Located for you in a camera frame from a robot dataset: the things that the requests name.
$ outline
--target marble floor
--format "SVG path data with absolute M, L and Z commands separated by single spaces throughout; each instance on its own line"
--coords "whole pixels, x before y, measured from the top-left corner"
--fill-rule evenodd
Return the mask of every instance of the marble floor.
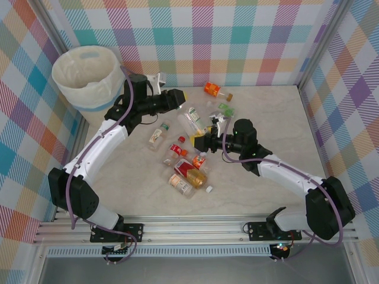
M 180 88 L 187 92 L 188 103 L 205 114 L 205 104 L 213 98 L 202 88 Z M 289 164 L 313 175 L 324 177 L 324 171 L 295 86 L 224 87 L 234 97 L 236 119 L 250 119 L 258 132 L 258 141 Z M 164 119 L 172 122 L 168 138 L 157 153 L 146 148 L 154 129 Z M 144 117 L 143 122 L 153 121 Z M 96 128 L 90 127 L 89 140 Z M 222 161 L 221 151 L 208 159 L 211 193 L 197 191 L 186 199 L 162 177 L 165 166 L 160 162 L 171 142 L 184 135 L 176 121 L 175 111 L 159 116 L 153 125 L 139 125 L 121 143 L 99 171 L 92 188 L 100 201 L 121 215 L 234 215 L 266 214 L 281 206 L 301 204 L 301 199 L 270 180 L 247 172 L 240 164 Z

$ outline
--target plastic bag liner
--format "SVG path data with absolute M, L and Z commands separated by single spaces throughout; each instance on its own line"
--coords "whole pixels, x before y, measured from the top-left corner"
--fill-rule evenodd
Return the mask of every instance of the plastic bag liner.
M 109 108 L 125 79 L 115 54 L 101 46 L 82 46 L 60 56 L 53 65 L 53 80 L 79 111 Z

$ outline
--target black mounting bracket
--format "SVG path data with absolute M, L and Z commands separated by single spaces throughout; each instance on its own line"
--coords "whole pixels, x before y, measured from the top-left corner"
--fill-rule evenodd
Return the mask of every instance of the black mounting bracket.
M 138 243 L 142 241 L 143 224 L 124 224 L 123 229 L 120 231 L 131 234 L 134 236 Z M 124 235 L 109 233 L 99 229 L 98 227 L 91 228 L 91 243 L 131 243 L 132 239 Z
M 270 259 L 286 259 L 290 255 L 291 248 L 283 250 L 278 248 L 277 244 L 270 244 L 270 251 L 272 254 L 272 256 L 270 256 Z
M 300 241 L 302 239 L 301 232 L 295 230 L 280 232 L 274 237 L 272 232 L 267 229 L 266 222 L 247 223 L 247 233 L 249 233 L 250 241 L 292 241 L 292 235 L 294 241 Z

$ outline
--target small bottle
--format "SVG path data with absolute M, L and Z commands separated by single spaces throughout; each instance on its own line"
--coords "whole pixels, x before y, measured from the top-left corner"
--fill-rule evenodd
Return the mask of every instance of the small bottle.
M 168 184 L 175 188 L 181 195 L 184 195 L 186 198 L 190 199 L 194 196 L 196 190 L 192 185 L 190 185 L 184 177 L 174 173 L 172 169 L 166 175 L 166 180 Z
M 147 143 L 151 151 L 156 152 L 159 146 L 165 141 L 167 137 L 167 131 L 170 128 L 170 122 L 165 120 L 159 128 L 154 130 L 153 135 L 150 137 L 149 142 Z
M 185 177 L 194 188 L 204 188 L 208 193 L 212 191 L 213 187 L 207 184 L 207 176 L 196 169 L 186 159 L 180 159 L 179 162 L 175 164 L 174 169 L 181 176 Z
M 185 157 L 188 161 L 190 161 L 196 169 L 205 173 L 206 175 L 209 175 L 211 168 L 207 163 L 205 155 L 205 153 L 196 154 L 189 153 L 187 150 L 182 151 L 182 156 Z
M 163 163 L 167 166 L 171 166 L 176 162 L 178 157 L 182 154 L 182 145 L 185 142 L 185 138 L 183 136 L 180 136 L 178 138 L 178 143 L 173 143 L 168 148 L 165 156 L 163 157 Z
M 193 106 L 181 109 L 178 114 L 178 121 L 189 137 L 204 135 L 208 131 L 207 126 L 203 123 Z
M 205 84 L 204 92 L 205 93 L 209 93 L 210 95 L 212 95 L 212 96 L 214 96 L 216 98 L 225 99 L 228 102 L 230 102 L 232 100 L 232 98 L 233 98 L 233 95 L 231 93 L 229 93 L 228 95 L 226 95 L 221 90 L 221 87 L 217 86 L 216 84 L 212 84 L 210 82 L 208 82 L 208 83 Z
M 210 117 L 217 116 L 218 114 L 223 114 L 225 117 L 235 116 L 235 109 L 224 103 L 207 102 L 207 109 Z

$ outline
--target plaid wall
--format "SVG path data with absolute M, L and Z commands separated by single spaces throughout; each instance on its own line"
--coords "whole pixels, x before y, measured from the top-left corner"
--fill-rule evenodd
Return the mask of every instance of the plaid wall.
M 330 6 L 328 12 L 327 12 L 327 15 L 325 16 L 324 18 L 324 21 L 320 27 L 320 30 L 319 32 L 317 33 L 317 36 L 314 38 L 314 41 L 311 45 L 311 48 L 309 49 L 308 51 L 308 54 L 307 54 L 307 57 L 305 58 L 304 62 L 303 62 L 303 65 L 301 65 L 301 68 L 300 68 L 300 72 L 298 73 L 297 75 L 297 78 L 295 80 L 295 84 L 298 85 L 300 80 L 301 80 L 301 77 L 303 76 L 303 73 L 306 69 L 306 67 L 308 66 L 308 63 L 309 63 L 309 60 L 312 58 L 312 56 L 314 55 L 314 52 L 316 51 L 319 43 L 320 43 L 320 40 L 322 39 L 325 31 L 326 31 L 326 27 L 327 25 L 329 25 L 332 17 L 334 16 L 334 13 L 339 5 L 341 0 L 334 0 L 333 1 L 333 4 Z
M 327 171 L 358 216 L 367 269 L 379 278 L 379 0 L 356 0 L 303 98 Z
M 47 174 L 61 167 L 80 115 L 51 77 L 58 53 L 26 0 L 0 1 L 0 283 L 19 283 L 40 221 Z
M 239 86 L 293 85 L 339 0 L 43 2 L 69 47 L 107 46 L 168 86 Z

